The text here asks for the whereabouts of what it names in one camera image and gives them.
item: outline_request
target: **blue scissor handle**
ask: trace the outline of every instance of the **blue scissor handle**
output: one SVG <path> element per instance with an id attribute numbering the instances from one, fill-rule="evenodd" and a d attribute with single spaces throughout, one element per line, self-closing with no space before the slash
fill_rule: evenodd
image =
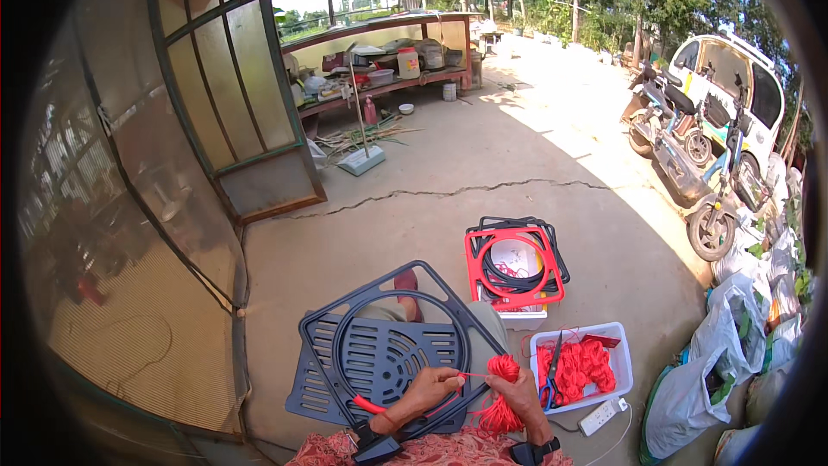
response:
<path id="1" fill-rule="evenodd" d="M 546 406 L 544 406 L 544 410 L 552 409 L 552 403 L 555 400 L 555 389 L 552 388 L 552 380 L 549 377 L 546 377 L 546 384 L 541 387 L 541 391 L 537 394 L 537 398 L 539 400 L 543 400 L 543 393 L 548 392 L 549 396 L 546 397 Z"/>

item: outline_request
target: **red shoe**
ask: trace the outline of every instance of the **red shoe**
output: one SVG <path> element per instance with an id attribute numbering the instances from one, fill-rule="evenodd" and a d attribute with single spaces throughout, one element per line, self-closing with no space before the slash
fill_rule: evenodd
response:
<path id="1" fill-rule="evenodd" d="M 404 271 L 402 274 L 396 275 L 394 277 L 394 289 L 395 290 L 414 290 L 417 291 L 418 289 L 417 283 L 417 275 L 414 274 L 414 270 L 408 269 Z M 417 300 L 409 295 L 398 295 L 397 301 L 402 304 L 403 299 L 411 299 L 414 303 L 414 307 L 416 311 L 414 312 L 414 318 L 409 322 L 422 322 L 422 311 L 420 310 L 420 306 L 417 303 Z"/>

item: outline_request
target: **white car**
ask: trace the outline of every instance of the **white car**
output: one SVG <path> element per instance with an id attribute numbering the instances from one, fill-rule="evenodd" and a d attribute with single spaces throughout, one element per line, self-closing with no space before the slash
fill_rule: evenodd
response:
<path id="1" fill-rule="evenodd" d="M 706 79 L 712 64 L 712 78 Z M 773 61 L 756 47 L 725 31 L 718 35 L 699 35 L 678 48 L 670 62 L 670 73 L 681 79 L 681 90 L 697 107 L 711 94 L 719 99 L 729 118 L 736 115 L 734 98 L 739 88 L 735 73 L 748 86 L 745 113 L 755 119 L 744 138 L 742 162 L 753 167 L 762 177 L 768 172 L 768 157 L 785 115 L 781 82 L 773 69 Z M 725 147 L 727 125 L 717 126 L 706 119 L 702 129 L 710 140 Z"/>

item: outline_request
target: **metal door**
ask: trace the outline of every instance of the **metal door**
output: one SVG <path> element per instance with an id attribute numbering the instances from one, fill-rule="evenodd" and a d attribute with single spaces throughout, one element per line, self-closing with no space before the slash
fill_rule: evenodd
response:
<path id="1" fill-rule="evenodd" d="M 172 105 L 235 222 L 326 201 L 271 0 L 148 1 Z"/>

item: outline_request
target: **power strip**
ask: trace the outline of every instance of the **power strip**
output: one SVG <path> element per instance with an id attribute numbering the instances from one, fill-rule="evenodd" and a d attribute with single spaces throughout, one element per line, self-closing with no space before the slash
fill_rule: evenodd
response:
<path id="1" fill-rule="evenodd" d="M 585 437 L 589 437 L 604 426 L 607 421 L 612 419 L 618 412 L 624 412 L 629 408 L 629 404 L 624 398 L 615 398 L 614 400 L 606 400 L 601 403 L 597 409 L 593 410 L 584 419 L 578 421 L 580 431 L 584 432 Z"/>

